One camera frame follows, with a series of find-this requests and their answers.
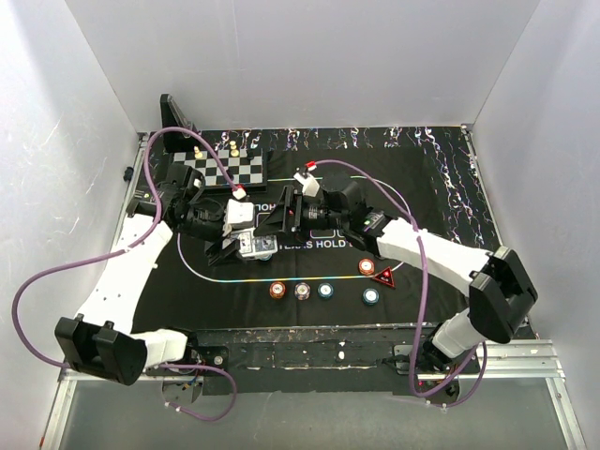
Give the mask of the orange red chip stack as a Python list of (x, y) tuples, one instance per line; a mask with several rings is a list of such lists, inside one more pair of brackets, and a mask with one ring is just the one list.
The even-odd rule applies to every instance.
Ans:
[(284, 297), (285, 293), (286, 293), (286, 286), (281, 281), (275, 281), (269, 287), (269, 295), (273, 299), (276, 299), (276, 300), (281, 299)]

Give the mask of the pink blue chip stack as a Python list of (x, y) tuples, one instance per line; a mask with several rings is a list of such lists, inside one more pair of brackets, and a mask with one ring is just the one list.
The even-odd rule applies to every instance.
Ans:
[(308, 300), (310, 297), (310, 286), (305, 282), (299, 282), (294, 286), (294, 296), (299, 301)]

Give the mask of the green blue chip stack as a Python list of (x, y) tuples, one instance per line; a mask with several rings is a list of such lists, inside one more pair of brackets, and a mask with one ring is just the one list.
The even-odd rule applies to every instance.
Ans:
[(333, 296), (334, 288), (330, 283), (321, 283), (318, 287), (318, 295), (322, 299), (329, 299)]

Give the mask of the orange chips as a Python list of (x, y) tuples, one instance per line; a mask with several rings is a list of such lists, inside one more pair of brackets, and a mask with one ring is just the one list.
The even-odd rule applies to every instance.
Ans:
[(371, 276), (375, 273), (375, 264), (371, 259), (362, 259), (358, 264), (358, 270), (364, 276)]

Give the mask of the red black triangular all-in marker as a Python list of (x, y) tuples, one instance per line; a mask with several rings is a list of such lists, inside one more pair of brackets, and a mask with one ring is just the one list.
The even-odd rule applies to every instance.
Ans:
[(396, 284), (395, 284), (393, 275), (394, 275), (394, 270), (390, 266), (388, 266), (385, 269), (383, 269), (381, 272), (375, 274), (372, 277), (372, 279), (376, 282), (381, 283), (384, 286), (395, 289)]

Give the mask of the blue playing card box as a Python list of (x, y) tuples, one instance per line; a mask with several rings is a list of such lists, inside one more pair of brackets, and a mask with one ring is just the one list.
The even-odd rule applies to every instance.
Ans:
[(278, 251), (277, 238), (274, 235), (255, 237), (251, 232), (240, 233), (239, 253), (242, 258), (259, 260), (262, 255), (275, 254)]

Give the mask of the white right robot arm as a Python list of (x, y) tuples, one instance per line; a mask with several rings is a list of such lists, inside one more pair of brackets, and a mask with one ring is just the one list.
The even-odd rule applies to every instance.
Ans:
[(367, 204), (359, 185), (345, 174), (317, 181), (295, 175), (300, 187), (286, 186), (275, 209), (255, 231), (302, 242), (314, 230), (339, 230), (355, 248), (422, 270), (460, 291), (468, 306), (442, 322), (420, 344), (418, 361), (445, 372), (480, 342), (509, 343), (538, 299), (518, 254), (509, 247), (489, 252), (465, 247), (413, 226)]

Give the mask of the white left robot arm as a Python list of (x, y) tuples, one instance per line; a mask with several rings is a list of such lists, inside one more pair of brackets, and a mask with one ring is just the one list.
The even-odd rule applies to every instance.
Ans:
[(245, 219), (252, 206), (238, 187), (220, 204), (204, 196), (203, 175), (189, 166), (172, 165), (153, 192), (154, 213), (133, 202), (117, 242), (119, 256), (109, 260), (73, 318), (61, 318), (54, 336), (71, 369), (98, 378), (134, 384), (146, 368), (168, 363), (181, 375), (200, 362), (185, 333), (169, 329), (135, 334), (133, 316), (162, 250), (177, 234), (218, 243)]

